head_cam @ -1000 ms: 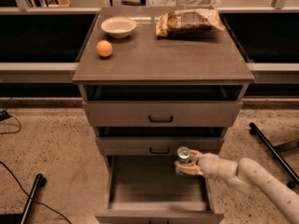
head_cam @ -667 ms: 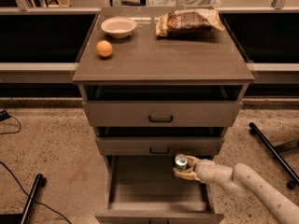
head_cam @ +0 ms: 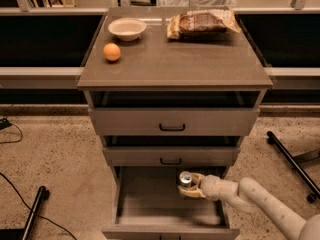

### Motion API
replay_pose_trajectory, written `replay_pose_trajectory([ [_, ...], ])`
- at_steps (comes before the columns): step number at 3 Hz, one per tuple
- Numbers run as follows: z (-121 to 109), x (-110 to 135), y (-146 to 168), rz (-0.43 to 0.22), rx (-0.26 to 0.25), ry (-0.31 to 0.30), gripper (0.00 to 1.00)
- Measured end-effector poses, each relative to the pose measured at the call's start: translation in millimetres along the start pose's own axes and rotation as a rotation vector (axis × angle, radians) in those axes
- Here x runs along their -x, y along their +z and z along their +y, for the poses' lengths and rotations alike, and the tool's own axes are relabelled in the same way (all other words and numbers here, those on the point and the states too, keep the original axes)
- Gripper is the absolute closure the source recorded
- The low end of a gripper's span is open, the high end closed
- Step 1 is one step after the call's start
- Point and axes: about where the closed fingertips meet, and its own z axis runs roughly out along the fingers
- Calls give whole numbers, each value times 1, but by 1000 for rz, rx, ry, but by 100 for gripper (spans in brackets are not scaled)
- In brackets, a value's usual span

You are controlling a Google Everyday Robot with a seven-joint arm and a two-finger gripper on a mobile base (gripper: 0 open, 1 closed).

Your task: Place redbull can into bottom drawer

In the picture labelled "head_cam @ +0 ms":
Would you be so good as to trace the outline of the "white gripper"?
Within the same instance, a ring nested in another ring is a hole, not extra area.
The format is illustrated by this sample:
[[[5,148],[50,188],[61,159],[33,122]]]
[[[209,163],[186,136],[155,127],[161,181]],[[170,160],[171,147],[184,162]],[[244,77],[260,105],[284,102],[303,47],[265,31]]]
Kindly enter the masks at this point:
[[[190,188],[179,186],[178,190],[182,195],[190,198],[206,198],[211,201],[220,199],[221,179],[217,176],[192,173],[191,186]]]

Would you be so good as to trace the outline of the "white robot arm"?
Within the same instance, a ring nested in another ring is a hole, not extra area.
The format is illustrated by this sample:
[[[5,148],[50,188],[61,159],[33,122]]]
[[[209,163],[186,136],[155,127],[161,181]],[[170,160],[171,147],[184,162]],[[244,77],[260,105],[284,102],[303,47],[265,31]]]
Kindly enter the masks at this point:
[[[251,178],[234,182],[183,171],[178,179],[179,192],[186,197],[224,201],[244,212],[259,208],[287,240],[320,240],[319,214],[305,220]]]

